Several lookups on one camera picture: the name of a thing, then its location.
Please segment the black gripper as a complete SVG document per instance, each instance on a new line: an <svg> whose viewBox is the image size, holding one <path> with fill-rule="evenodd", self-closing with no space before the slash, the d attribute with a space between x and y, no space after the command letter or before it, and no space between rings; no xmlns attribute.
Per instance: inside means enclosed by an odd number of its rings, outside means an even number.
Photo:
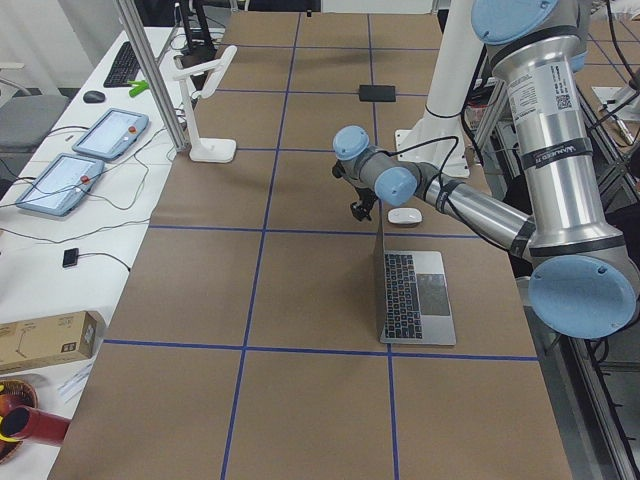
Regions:
<svg viewBox="0 0 640 480"><path fill-rule="evenodd" d="M364 220L370 221L370 212L376 203L376 194L367 187L356 187L355 190L358 200L350 204L351 214L360 222Z"/></svg>

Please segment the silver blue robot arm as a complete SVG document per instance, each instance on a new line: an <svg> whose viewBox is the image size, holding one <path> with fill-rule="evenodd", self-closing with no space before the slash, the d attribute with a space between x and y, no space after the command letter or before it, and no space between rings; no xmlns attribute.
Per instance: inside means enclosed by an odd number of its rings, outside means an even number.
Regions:
<svg viewBox="0 0 640 480"><path fill-rule="evenodd" d="M583 67L587 1L454 1L449 7L423 117L403 141L417 157L373 146L358 126L334 137L333 173L359 193L353 215L376 201L419 198L471 228L533 271L528 297L556 332L597 339L637 315L639 270L623 234L606 222L575 73ZM524 214L444 170L477 70L504 83L532 211Z"/></svg>

